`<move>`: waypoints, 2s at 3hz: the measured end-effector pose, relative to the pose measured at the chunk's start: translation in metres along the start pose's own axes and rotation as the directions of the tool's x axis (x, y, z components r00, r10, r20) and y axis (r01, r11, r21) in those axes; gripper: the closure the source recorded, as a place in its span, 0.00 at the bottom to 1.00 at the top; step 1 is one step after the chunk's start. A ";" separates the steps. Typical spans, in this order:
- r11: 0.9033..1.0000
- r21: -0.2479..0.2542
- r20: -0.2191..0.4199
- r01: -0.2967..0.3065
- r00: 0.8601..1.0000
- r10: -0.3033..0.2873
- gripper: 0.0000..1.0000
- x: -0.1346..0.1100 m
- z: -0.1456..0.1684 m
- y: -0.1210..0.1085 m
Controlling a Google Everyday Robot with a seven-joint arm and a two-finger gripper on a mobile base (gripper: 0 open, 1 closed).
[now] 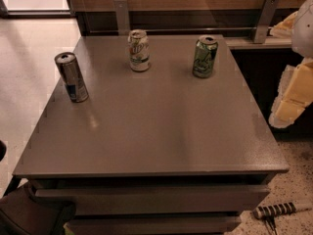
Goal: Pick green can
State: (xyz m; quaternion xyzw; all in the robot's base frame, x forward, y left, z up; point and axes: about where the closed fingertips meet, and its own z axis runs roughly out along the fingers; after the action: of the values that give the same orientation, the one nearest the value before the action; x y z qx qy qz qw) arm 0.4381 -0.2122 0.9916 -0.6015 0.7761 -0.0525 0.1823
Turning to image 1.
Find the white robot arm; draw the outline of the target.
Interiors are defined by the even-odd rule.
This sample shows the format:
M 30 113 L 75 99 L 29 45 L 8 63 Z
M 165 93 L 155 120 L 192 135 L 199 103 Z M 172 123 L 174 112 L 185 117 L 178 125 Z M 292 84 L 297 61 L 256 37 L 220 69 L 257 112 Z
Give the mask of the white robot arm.
M 270 125 L 286 128 L 313 103 L 313 0 L 306 0 L 297 12 L 276 24 L 270 34 L 289 37 L 293 52 L 303 58 L 296 67 L 286 66 L 271 108 Z

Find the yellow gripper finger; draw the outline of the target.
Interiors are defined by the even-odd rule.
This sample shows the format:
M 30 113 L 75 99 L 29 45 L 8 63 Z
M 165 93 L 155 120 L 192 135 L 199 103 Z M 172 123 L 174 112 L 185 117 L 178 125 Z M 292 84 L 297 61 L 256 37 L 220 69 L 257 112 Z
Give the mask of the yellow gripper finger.
M 297 12 L 291 13 L 283 21 L 274 25 L 270 29 L 270 34 L 274 37 L 290 38 L 293 22 L 294 22 L 296 16 L 297 16 Z
M 304 58 L 296 67 L 287 65 L 278 86 L 278 96 L 271 108 L 269 123 L 286 128 L 313 103 L 313 59 Z

